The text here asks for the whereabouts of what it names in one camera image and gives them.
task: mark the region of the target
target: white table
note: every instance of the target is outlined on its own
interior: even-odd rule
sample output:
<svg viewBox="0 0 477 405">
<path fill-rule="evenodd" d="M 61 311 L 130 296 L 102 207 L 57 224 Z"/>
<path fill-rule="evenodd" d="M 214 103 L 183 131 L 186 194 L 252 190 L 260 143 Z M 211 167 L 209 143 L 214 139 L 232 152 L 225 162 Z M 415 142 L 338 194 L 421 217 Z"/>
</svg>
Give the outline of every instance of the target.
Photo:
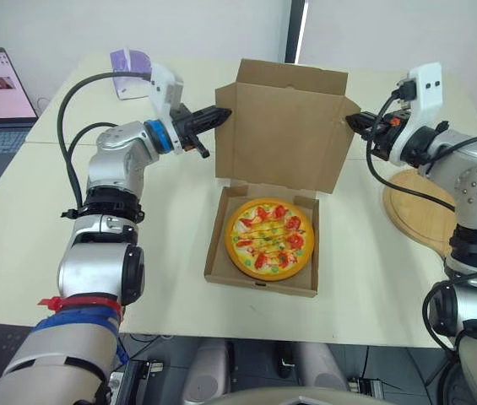
<svg viewBox="0 0 477 405">
<path fill-rule="evenodd" d="M 95 69 L 98 60 L 89 58 L 82 74 L 72 77 L 105 70 Z M 212 66 L 221 78 L 226 75 L 222 73 L 226 63 L 201 64 Z M 230 80 L 233 74 L 228 72 Z M 373 74 L 351 74 L 356 79 L 350 81 L 350 90 L 358 96 L 359 89 L 352 83 L 358 85 L 360 78 Z M 200 94 L 202 86 L 197 86 Z M 477 133 L 476 111 L 460 90 L 454 88 L 453 93 L 446 99 L 456 97 L 466 109 L 460 113 L 465 121 L 460 121 L 459 129 Z M 192 108 L 209 104 L 206 94 L 193 105 L 194 95 L 185 100 Z M 379 105 L 384 97 L 376 95 Z M 115 102 L 112 87 L 94 89 L 91 98 L 86 90 L 83 102 L 100 105 L 109 115 L 94 114 L 83 121 L 82 111 L 89 109 L 77 104 L 67 114 L 68 125 L 78 125 L 71 128 L 74 131 L 92 121 L 147 118 L 144 107 L 139 107 L 146 106 L 147 100 Z M 59 214 L 72 207 L 73 195 L 51 138 L 56 108 L 55 99 L 0 179 L 0 323 L 35 325 L 51 313 L 36 303 L 57 294 L 57 266 L 73 225 Z M 454 109 L 447 105 L 445 117 L 451 114 L 449 108 Z M 131 109 L 137 109 L 138 115 L 133 116 Z M 195 152 L 168 154 L 149 166 L 141 200 L 146 219 L 139 225 L 138 240 L 146 257 L 146 287 L 142 298 L 127 308 L 122 330 L 435 347 L 422 325 L 420 308 L 429 288 L 444 278 L 442 260 L 391 224 L 381 204 L 382 186 L 367 171 L 358 140 L 334 194 L 317 196 L 322 249 L 319 294 L 312 299 L 207 283 L 203 278 L 206 252 L 221 187 L 227 181 L 214 178 L 213 157 L 201 159 Z M 85 142 L 92 143 L 93 138 Z M 94 151 L 90 144 L 81 144 L 75 151 L 81 184 Z M 400 170 L 385 162 L 377 162 L 377 168 L 386 177 Z"/>
<path fill-rule="evenodd" d="M 163 62 L 184 80 L 182 102 L 191 111 L 215 104 L 214 90 L 235 81 L 240 61 L 222 62 L 209 59 L 170 58 Z M 55 143 L 56 116 L 63 96 L 78 81 L 88 76 L 110 72 L 111 63 L 106 54 L 86 57 L 66 80 L 52 99 L 45 114 L 35 124 L 27 142 Z M 396 83 L 405 75 L 404 71 L 383 72 L 356 70 L 349 73 L 346 95 L 362 110 L 377 113 Z M 477 111 L 455 77 L 444 75 L 444 105 L 438 121 L 447 120 L 451 127 L 470 135 L 477 135 Z M 125 124 L 131 121 L 152 119 L 154 110 L 147 98 L 120 101 L 110 79 L 89 84 L 70 101 L 64 122 L 66 142 L 92 122 L 114 122 Z M 97 128 L 86 134 L 80 144 L 95 145 Z M 215 150 L 214 131 L 201 135 L 201 141 L 210 151 Z M 356 137 L 351 144 L 348 159 L 365 159 L 366 146 Z"/>
</svg>

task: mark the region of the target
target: white wall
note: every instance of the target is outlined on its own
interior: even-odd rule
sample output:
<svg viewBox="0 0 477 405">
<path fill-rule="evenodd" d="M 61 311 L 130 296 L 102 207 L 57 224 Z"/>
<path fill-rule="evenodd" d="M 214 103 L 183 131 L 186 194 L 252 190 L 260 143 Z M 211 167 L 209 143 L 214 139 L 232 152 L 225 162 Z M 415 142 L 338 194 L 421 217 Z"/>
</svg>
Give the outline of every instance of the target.
<svg viewBox="0 0 477 405">
<path fill-rule="evenodd" d="M 289 11 L 290 0 L 0 0 L 0 46 L 36 100 L 92 51 L 283 61 Z"/>
<path fill-rule="evenodd" d="M 477 106 L 477 0 L 310 0 L 300 63 L 397 70 L 434 61 Z"/>
</svg>

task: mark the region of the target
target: black cable cord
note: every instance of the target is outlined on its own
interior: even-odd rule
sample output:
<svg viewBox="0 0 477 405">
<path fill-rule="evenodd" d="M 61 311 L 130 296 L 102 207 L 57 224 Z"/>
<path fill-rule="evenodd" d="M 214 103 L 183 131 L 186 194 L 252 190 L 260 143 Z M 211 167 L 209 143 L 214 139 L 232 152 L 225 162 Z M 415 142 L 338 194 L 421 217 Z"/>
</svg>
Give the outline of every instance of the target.
<svg viewBox="0 0 477 405">
<path fill-rule="evenodd" d="M 75 150 L 75 147 L 77 146 L 77 143 L 79 143 L 80 139 L 88 132 L 91 131 L 94 128 L 98 127 L 116 127 L 116 124 L 113 124 L 112 122 L 95 122 L 93 124 L 88 125 L 87 127 L 84 127 L 79 131 L 77 135 L 75 135 L 75 138 L 73 138 L 73 141 L 71 141 L 71 144 L 69 145 L 68 149 L 68 156 L 71 159 L 73 157 L 73 151 Z"/>
<path fill-rule="evenodd" d="M 82 192 L 80 190 L 79 179 L 77 174 L 75 173 L 75 169 L 73 168 L 73 164 L 71 163 L 71 158 L 68 154 L 68 150 L 66 148 L 65 139 L 63 137 L 63 117 L 66 112 L 66 108 L 68 107 L 69 101 L 73 98 L 75 93 L 77 93 L 80 89 L 82 89 L 86 84 L 90 84 L 97 80 L 102 80 L 103 78 L 116 78 L 116 77 L 132 77 L 132 78 L 143 78 L 144 80 L 150 80 L 149 73 L 135 73 L 135 72 L 109 72 L 109 73 L 100 73 L 94 76 L 90 76 L 85 78 L 75 84 L 64 96 L 62 103 L 60 104 L 60 108 L 58 110 L 58 117 L 57 117 L 57 137 L 58 137 L 58 144 L 60 145 L 60 150 L 62 151 L 63 159 L 66 163 L 66 169 L 68 171 L 68 178 L 69 183 L 71 184 L 71 188 L 73 189 L 73 194 L 75 196 L 75 202 L 77 203 L 77 209 L 82 207 Z"/>
<path fill-rule="evenodd" d="M 366 348 L 366 357 L 364 358 L 364 367 L 362 368 L 362 374 L 360 375 L 360 378 L 364 378 L 364 375 L 366 375 L 366 369 L 367 369 L 367 360 L 370 358 L 370 347 L 367 346 Z"/>
<path fill-rule="evenodd" d="M 439 365 L 431 372 L 430 376 L 427 378 L 425 385 L 429 386 L 439 375 L 440 372 L 442 372 L 445 367 L 447 367 L 450 364 L 451 360 L 448 357 L 444 357 L 442 359 L 442 362 L 439 363 Z"/>
<path fill-rule="evenodd" d="M 407 351 L 407 355 L 409 356 L 410 361 L 413 363 L 413 366 L 415 367 L 416 372 L 418 373 L 418 377 L 420 378 L 420 381 L 422 382 L 422 386 L 424 387 L 424 391 L 426 391 L 427 399 L 430 402 L 430 405 L 433 405 L 433 401 L 431 400 L 430 393 L 427 391 L 427 385 L 426 382 L 424 381 L 424 377 L 422 376 L 422 373 L 420 373 L 420 369 L 418 365 L 416 364 L 415 358 L 411 354 L 409 348 L 405 348 Z"/>
<path fill-rule="evenodd" d="M 129 335 L 129 337 L 131 338 L 131 340 L 134 340 L 135 342 L 139 342 L 139 343 L 150 343 L 154 340 L 154 338 L 152 338 L 150 340 L 139 339 L 137 337 L 134 337 L 134 335 L 132 333 Z"/>
<path fill-rule="evenodd" d="M 133 354 L 132 356 L 129 356 L 129 360 L 135 360 L 137 358 L 137 356 L 139 356 L 143 351 L 145 351 L 147 348 L 149 348 L 152 344 L 154 344 L 157 340 L 159 340 L 159 338 L 161 338 L 161 335 L 159 336 L 156 336 L 154 339 L 150 340 L 148 342 L 148 344 L 146 344 L 145 346 L 143 346 L 141 349 L 139 349 L 135 354 Z M 118 371 L 119 369 L 122 368 L 124 364 L 120 364 L 118 365 L 112 372 L 114 373 L 115 371 Z"/>
<path fill-rule="evenodd" d="M 434 203 L 437 203 L 439 205 L 442 205 L 444 208 L 448 208 L 451 211 L 455 211 L 455 207 L 452 204 L 449 204 L 448 202 L 444 202 L 443 200 L 430 196 L 429 194 L 425 194 L 423 192 L 417 192 L 416 190 L 410 190 L 409 188 L 401 187 L 396 184 L 393 184 L 392 182 L 385 180 L 377 173 L 375 170 L 375 167 L 373 166 L 373 161 L 371 159 L 371 146 L 373 145 L 373 141 L 375 139 L 375 133 L 377 131 L 377 127 L 379 126 L 382 117 L 384 114 L 387 112 L 388 107 L 398 99 L 397 93 L 393 92 L 388 100 L 384 103 L 382 106 L 381 110 L 379 111 L 379 114 L 375 118 L 375 121 L 373 122 L 373 126 L 371 127 L 371 134 L 369 139 L 367 140 L 366 144 L 366 162 L 367 162 L 367 168 L 369 169 L 371 175 L 375 177 L 378 181 L 380 181 L 384 186 L 390 187 L 394 190 L 397 190 L 399 192 L 406 192 L 408 194 L 411 194 L 415 197 L 420 197 L 424 198 L 426 200 L 432 201 Z"/>
<path fill-rule="evenodd" d="M 452 360 L 456 354 L 436 335 L 435 331 L 431 327 L 430 321 L 428 320 L 427 310 L 430 305 L 430 301 L 439 291 L 450 288 L 456 284 L 467 283 L 469 280 L 473 280 L 475 278 L 477 278 L 477 273 L 467 274 L 457 278 L 452 278 L 450 280 L 441 281 L 431 288 L 430 292 L 427 293 L 426 297 L 424 298 L 424 302 L 422 303 L 422 321 L 424 322 L 424 326 L 426 327 L 426 330 L 430 334 L 431 338 L 448 354 L 448 358 L 450 360 Z"/>
<path fill-rule="evenodd" d="M 476 142 L 477 142 L 477 137 L 467 139 L 467 140 L 462 141 L 460 143 L 456 143 L 455 145 L 451 146 L 450 148 L 443 149 L 442 151 L 440 151 L 435 156 L 433 156 L 432 158 L 429 159 L 428 163 L 431 164 L 431 165 L 430 165 L 430 167 L 428 167 L 428 169 L 426 171 L 426 174 L 429 173 L 431 171 L 431 169 L 433 169 L 433 166 L 435 165 L 435 163 L 438 160 L 447 157 L 449 154 L 451 154 L 452 152 L 454 152 L 458 149 L 464 148 L 465 146 L 468 146 L 471 143 L 476 143 Z"/>
</svg>

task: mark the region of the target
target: pizza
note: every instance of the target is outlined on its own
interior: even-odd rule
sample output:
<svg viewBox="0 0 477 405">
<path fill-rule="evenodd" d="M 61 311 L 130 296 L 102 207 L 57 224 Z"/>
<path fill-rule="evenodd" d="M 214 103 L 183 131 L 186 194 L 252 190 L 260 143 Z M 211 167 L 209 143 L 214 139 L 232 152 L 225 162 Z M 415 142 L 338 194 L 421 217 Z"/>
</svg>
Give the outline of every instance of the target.
<svg viewBox="0 0 477 405">
<path fill-rule="evenodd" d="M 245 203 L 225 230 L 230 259 L 248 276 L 267 281 L 297 274 L 311 258 L 314 241 L 306 215 L 278 198 Z"/>
</svg>

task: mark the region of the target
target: pizza box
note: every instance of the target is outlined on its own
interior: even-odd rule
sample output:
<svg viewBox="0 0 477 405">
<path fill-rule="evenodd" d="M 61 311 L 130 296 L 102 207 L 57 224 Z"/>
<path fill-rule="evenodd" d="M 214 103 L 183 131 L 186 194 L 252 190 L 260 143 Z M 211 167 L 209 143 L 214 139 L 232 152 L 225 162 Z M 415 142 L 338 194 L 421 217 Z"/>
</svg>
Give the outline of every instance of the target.
<svg viewBox="0 0 477 405">
<path fill-rule="evenodd" d="M 345 117 L 360 108 L 345 97 L 347 73 L 242 59 L 233 84 L 215 90 L 232 109 L 215 128 L 215 175 L 231 179 L 221 193 L 204 277 L 212 283 L 313 297 L 318 286 L 319 201 L 333 192 L 354 136 Z M 243 203 L 278 197 L 311 220 L 315 248 L 295 276 L 262 281 L 242 273 L 223 241 L 228 218 Z"/>
<path fill-rule="evenodd" d="M 224 187 L 221 192 L 220 206 L 215 218 L 212 241 L 208 250 L 204 277 L 212 283 L 264 289 L 283 294 L 314 297 L 318 284 L 318 237 L 315 238 L 312 259 L 295 276 L 281 281 L 263 281 L 251 278 L 241 272 L 230 259 L 225 249 L 224 233 L 229 217 L 244 203 L 259 197 L 277 197 L 296 205 L 307 216 L 318 235 L 319 201 L 307 197 L 308 192 L 297 192 L 281 186 L 266 184 L 236 184 Z"/>
</svg>

